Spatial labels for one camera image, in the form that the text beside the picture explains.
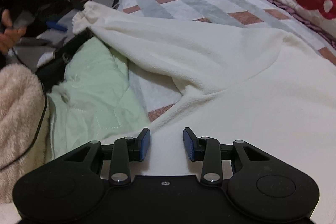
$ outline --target beige plush fabric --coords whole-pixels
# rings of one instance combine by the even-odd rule
[[[45,106],[42,86],[29,69],[9,65],[0,71],[0,168],[21,155],[35,136]],[[12,201],[15,182],[44,163],[49,110],[31,150],[0,171],[0,204]]]

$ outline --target white fleece fabric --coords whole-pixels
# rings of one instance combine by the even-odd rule
[[[73,20],[74,33],[89,27],[144,70],[171,76],[183,94],[151,123],[145,168],[135,164],[134,173],[199,174],[201,163],[184,149],[185,127],[223,144],[241,139],[310,175],[320,189],[311,219],[336,223],[332,63],[278,29],[139,18],[91,1]]]

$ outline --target screw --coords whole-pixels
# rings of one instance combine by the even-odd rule
[[[207,173],[203,176],[203,178],[207,181],[214,182],[219,180],[221,176],[216,173]]]
[[[128,175],[125,173],[115,173],[111,176],[111,179],[116,182],[122,182],[128,179]]]

